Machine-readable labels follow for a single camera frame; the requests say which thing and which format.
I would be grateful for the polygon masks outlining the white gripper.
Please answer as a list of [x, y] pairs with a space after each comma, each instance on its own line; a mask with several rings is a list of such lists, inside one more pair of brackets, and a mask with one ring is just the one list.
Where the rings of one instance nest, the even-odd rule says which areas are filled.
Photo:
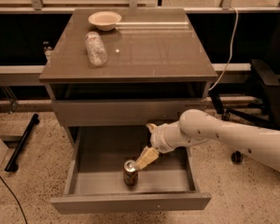
[[143, 170], [152, 162], [154, 162], [159, 157], [159, 152], [168, 153], [172, 151], [165, 139], [166, 124], [157, 126], [154, 123], [148, 123], [146, 127], [151, 133], [150, 144], [153, 147], [145, 147], [143, 149], [134, 165], [136, 171]]

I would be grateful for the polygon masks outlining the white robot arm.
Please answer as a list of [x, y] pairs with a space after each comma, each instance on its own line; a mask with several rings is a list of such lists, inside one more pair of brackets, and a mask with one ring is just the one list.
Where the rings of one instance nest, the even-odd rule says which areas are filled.
[[151, 133], [151, 147], [145, 147], [137, 159], [137, 171], [146, 168], [161, 153], [212, 139], [280, 172], [280, 131], [277, 130], [216, 119], [197, 109], [185, 111], [176, 122], [160, 126], [148, 123], [147, 128]]

